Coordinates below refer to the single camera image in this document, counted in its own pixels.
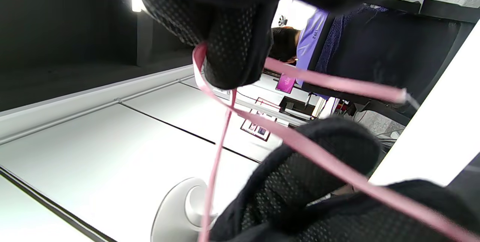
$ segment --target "framed picture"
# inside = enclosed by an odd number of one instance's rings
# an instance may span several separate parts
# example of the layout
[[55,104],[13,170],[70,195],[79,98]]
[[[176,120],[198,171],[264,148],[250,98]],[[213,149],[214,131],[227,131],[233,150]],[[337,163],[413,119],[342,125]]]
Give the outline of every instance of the framed picture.
[[[255,102],[255,104],[258,104],[260,106],[263,106],[263,107],[266,107],[266,108],[269,108],[269,109],[280,110],[280,106],[278,106],[274,103],[271,103],[267,100],[263,100],[260,97],[257,98],[257,101]],[[261,111],[255,110],[255,109],[250,109],[250,113],[259,115],[259,116],[261,116],[263,118],[266,118],[270,121],[276,121],[276,117],[273,117],[269,114],[265,114]],[[251,135],[255,136],[256,138],[264,140],[265,142],[269,140],[270,132],[268,130],[254,124],[253,122],[251,122],[247,119],[245,119],[243,121],[243,124],[241,125],[240,129],[242,131],[246,131],[247,133],[250,133]]]

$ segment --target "chair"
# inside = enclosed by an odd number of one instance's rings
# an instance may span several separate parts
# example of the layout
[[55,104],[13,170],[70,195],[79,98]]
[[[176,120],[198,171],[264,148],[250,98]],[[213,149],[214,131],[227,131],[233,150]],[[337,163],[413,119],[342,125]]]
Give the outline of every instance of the chair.
[[[429,51],[418,52],[418,54],[415,53],[415,59],[408,68],[403,66],[403,69],[398,68],[398,72],[395,72],[405,80],[402,87],[406,87],[409,93],[422,104],[478,22],[480,9],[461,7],[456,4],[433,0],[380,0],[369,1],[368,3],[391,10],[401,10],[412,15],[430,18],[430,20],[449,20],[451,21],[449,24],[453,24],[453,27],[449,28],[441,37],[438,35],[442,33],[440,31],[437,32],[436,35],[432,35],[431,40],[429,39],[429,41],[425,43],[422,42],[420,47]],[[312,58],[310,59],[308,70],[315,71],[317,61],[333,20],[334,17],[327,17]],[[435,48],[447,49],[448,51],[442,54],[439,54],[440,52],[436,54],[434,51]],[[357,110],[360,112],[371,110],[403,125],[407,125],[416,112],[410,105],[391,105],[368,97],[329,90],[308,83],[303,83],[301,88],[307,92],[348,100],[355,103]]]

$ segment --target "black pants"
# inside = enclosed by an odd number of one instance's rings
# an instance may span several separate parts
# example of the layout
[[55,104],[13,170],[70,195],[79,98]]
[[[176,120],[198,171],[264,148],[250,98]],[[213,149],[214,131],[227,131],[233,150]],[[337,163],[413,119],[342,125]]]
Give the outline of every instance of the black pants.
[[327,73],[406,87],[418,95],[444,62],[458,26],[398,10],[364,11],[345,25]]

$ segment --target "metal bar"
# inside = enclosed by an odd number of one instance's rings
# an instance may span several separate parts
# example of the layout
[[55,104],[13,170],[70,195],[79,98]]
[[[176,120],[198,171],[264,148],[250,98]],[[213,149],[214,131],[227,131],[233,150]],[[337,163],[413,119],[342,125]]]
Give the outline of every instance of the metal bar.
[[144,90],[144,91],[141,91],[139,93],[135,93],[133,95],[130,95],[130,96],[127,96],[127,97],[124,97],[122,99],[112,99],[112,102],[108,102],[108,103],[105,103],[105,104],[102,104],[102,105],[99,105],[99,106],[96,106],[96,107],[93,107],[93,108],[89,108],[89,109],[86,109],[84,111],[81,111],[81,112],[77,112],[75,114],[72,114],[72,115],[69,115],[69,116],[66,116],[66,117],[63,117],[63,118],[60,118],[60,119],[56,119],[56,120],[53,120],[51,122],[48,122],[48,123],[45,123],[45,124],[42,124],[40,126],[36,126],[36,127],[33,127],[33,128],[30,128],[28,130],[25,130],[25,131],[21,131],[19,133],[14,133],[10,136],[7,136],[5,138],[2,138],[0,139],[0,145],[3,145],[5,143],[9,143],[11,141],[14,141],[14,140],[17,140],[17,139],[20,139],[20,138],[23,138],[25,136],[29,136],[33,133],[37,133],[39,131],[43,131],[45,129],[48,129],[48,128],[51,128],[53,126],[57,126],[59,124],[62,124],[64,122],[67,122],[67,121],[70,121],[70,120],[73,120],[73,119],[76,119],[76,118],[79,118],[81,116],[84,116],[84,115],[87,115],[87,114],[90,114],[90,113],[93,113],[93,112],[96,112],[96,111],[99,111],[101,109],[104,109],[104,108],[107,108],[107,107],[110,107],[110,106],[113,106],[115,104],[118,104],[119,102],[123,102],[125,100],[130,100],[130,99],[133,99],[135,97],[139,97],[139,96],[142,96],[142,95],[145,95],[147,93],[150,93],[152,91],[156,91],[156,90],[160,90],[164,87],[169,87],[170,85],[174,85],[176,83],[180,83],[180,81],[183,81],[183,80],[187,80],[187,79],[190,79],[192,78],[193,75],[189,75],[185,78],[180,78],[180,79],[177,79],[175,81],[172,81],[172,82],[169,82],[169,83],[166,83],[166,84],[163,84],[163,85],[159,85],[157,87],[153,87],[149,90]]
[[12,134],[10,136],[7,136],[5,138],[2,138],[0,139],[0,145],[4,145],[5,143],[9,143],[11,141],[14,141],[14,140],[17,140],[17,139],[20,139],[22,137],[25,137],[25,136],[29,136],[33,133],[37,133],[39,131],[43,131],[44,129],[48,129],[50,127],[53,127],[53,126],[57,126],[58,124],[62,124],[64,122],[67,122],[67,121],[70,121],[70,120],[73,120],[73,119],[76,119],[78,117],[81,117],[81,116],[84,116],[86,114],[90,114],[92,112],[96,112],[98,110],[101,110],[103,108],[107,108],[107,107],[110,107],[110,106],[113,106],[117,104],[116,101],[112,100],[112,102],[108,102],[106,104],[102,104],[100,106],[97,106],[97,107],[93,107],[93,108],[90,108],[90,109],[87,109],[85,111],[82,111],[82,112],[78,112],[78,113],[75,113],[75,114],[72,114],[72,115],[69,115],[69,116],[66,116],[66,117],[63,117],[63,118],[60,118],[60,119],[56,119],[54,121],[51,121],[51,122],[48,122],[48,123],[45,123],[45,124],[42,124],[40,126],[37,126],[37,127],[33,127],[33,128],[30,128],[28,130],[25,130],[25,131],[21,131],[19,133],[15,133],[15,134]]
[[156,90],[161,90],[162,88],[169,87],[169,86],[171,86],[171,85],[175,85],[176,83],[180,83],[180,82],[182,82],[182,81],[188,80],[188,79],[193,78],[193,77],[194,77],[194,75],[189,75],[189,76],[187,76],[187,77],[185,77],[185,78],[180,78],[180,79],[177,79],[177,80],[172,81],[172,82],[170,82],[170,83],[166,83],[166,84],[160,85],[160,86],[158,86],[158,87],[153,87],[153,88],[151,88],[151,89],[149,89],[149,90],[144,90],[144,91],[141,91],[141,92],[139,92],[139,93],[135,93],[135,94],[130,95],[130,96],[127,96],[127,97],[116,98],[115,100],[119,100],[120,102],[124,102],[124,101],[126,101],[126,100],[131,100],[131,99],[134,99],[134,98],[136,98],[136,97],[140,97],[140,96],[142,96],[142,95],[148,94],[148,93],[150,93],[150,92],[154,92],[154,91],[156,91]]

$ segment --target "person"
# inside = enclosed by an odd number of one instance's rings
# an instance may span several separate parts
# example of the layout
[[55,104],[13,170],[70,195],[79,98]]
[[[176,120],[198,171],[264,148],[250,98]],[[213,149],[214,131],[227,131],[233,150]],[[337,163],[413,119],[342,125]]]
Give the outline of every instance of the person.
[[286,63],[298,59],[296,67],[306,70],[322,35],[324,45],[315,71],[408,87],[408,75],[399,73],[415,68],[419,54],[429,54],[423,60],[442,61],[452,41],[438,40],[446,31],[453,30],[449,21],[430,20],[377,5],[364,3],[335,16],[331,26],[324,28],[328,16],[325,10],[317,9],[302,30],[273,28],[269,56]]

